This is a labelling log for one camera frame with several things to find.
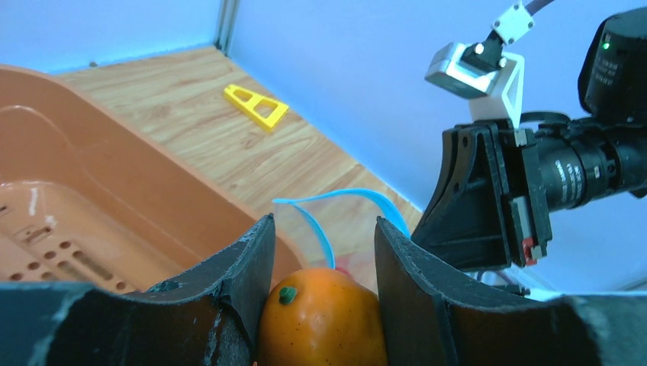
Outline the clear zip top bag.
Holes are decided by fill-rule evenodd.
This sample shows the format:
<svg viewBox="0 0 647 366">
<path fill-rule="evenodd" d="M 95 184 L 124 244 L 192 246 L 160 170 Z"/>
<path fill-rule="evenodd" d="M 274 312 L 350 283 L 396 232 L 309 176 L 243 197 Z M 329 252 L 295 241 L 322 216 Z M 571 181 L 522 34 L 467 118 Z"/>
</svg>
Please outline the clear zip top bag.
<svg viewBox="0 0 647 366">
<path fill-rule="evenodd" d="M 378 293 L 374 233 L 379 217 L 405 236 L 408 225 L 395 204 L 367 188 L 344 188 L 272 201 L 279 230 L 305 268 L 332 268 Z"/>
</svg>

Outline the orange green toy mango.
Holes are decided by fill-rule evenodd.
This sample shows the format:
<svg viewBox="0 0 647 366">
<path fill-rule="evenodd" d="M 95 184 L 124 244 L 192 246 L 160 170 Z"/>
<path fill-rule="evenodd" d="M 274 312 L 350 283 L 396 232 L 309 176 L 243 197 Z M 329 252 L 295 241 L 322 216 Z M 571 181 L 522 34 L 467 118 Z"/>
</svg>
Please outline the orange green toy mango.
<svg viewBox="0 0 647 366">
<path fill-rule="evenodd" d="M 258 365 L 387 365 L 377 295 L 347 274 L 307 268 L 270 291 Z"/>
</svg>

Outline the orange plastic basket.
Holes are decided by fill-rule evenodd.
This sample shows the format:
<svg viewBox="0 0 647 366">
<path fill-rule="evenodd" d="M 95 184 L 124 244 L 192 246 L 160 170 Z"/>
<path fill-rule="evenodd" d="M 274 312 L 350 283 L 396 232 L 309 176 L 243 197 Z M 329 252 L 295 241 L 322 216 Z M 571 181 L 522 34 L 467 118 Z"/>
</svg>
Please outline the orange plastic basket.
<svg viewBox="0 0 647 366">
<path fill-rule="evenodd" d="M 1 279 L 144 291 L 259 219 L 100 104 L 1 68 Z"/>
</svg>

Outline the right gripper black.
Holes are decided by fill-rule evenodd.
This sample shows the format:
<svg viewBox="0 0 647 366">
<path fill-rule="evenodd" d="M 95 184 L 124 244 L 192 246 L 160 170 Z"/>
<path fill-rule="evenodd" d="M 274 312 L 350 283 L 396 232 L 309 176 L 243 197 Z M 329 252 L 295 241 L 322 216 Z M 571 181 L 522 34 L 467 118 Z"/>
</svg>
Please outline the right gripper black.
<svg viewBox="0 0 647 366">
<path fill-rule="evenodd" d="M 436 189 L 412 241 L 458 270 L 485 271 L 510 265 L 507 235 L 515 265 L 547 256 L 552 228 L 534 133 L 509 120 L 444 131 Z"/>
</svg>

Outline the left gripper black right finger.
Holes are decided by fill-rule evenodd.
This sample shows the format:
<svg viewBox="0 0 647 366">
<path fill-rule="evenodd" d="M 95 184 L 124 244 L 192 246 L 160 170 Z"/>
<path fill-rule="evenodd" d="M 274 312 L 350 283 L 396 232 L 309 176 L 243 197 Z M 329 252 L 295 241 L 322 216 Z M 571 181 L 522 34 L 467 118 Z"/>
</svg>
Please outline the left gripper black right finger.
<svg viewBox="0 0 647 366">
<path fill-rule="evenodd" d="M 375 226 L 378 296 L 391 365 L 644 365 L 646 298 L 546 302 L 488 286 Z"/>
</svg>

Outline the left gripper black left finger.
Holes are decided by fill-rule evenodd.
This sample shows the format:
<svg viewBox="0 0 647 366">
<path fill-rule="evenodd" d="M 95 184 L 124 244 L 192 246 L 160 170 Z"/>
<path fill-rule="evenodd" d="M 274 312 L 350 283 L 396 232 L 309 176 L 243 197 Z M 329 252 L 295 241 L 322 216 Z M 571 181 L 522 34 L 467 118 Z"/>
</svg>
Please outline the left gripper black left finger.
<svg viewBox="0 0 647 366">
<path fill-rule="evenodd" d="M 148 291 L 5 282 L 1 363 L 251 365 L 275 244 L 268 214 L 236 242 Z"/>
</svg>

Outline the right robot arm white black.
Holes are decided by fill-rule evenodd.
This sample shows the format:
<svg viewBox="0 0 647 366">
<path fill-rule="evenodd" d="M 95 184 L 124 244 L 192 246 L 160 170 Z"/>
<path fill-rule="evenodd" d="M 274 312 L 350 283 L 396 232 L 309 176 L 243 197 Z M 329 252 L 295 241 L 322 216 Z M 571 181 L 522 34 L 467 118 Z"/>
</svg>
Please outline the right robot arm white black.
<svg viewBox="0 0 647 366">
<path fill-rule="evenodd" d="M 534 265 L 552 212 L 646 195 L 646 9 L 600 23 L 578 76 L 586 116 L 571 119 L 522 111 L 525 60 L 504 51 L 545 6 L 516 3 L 485 40 L 438 50 L 425 76 L 464 98 L 472 122 L 443 133 L 436 190 L 411 239 L 462 271 Z"/>
</svg>

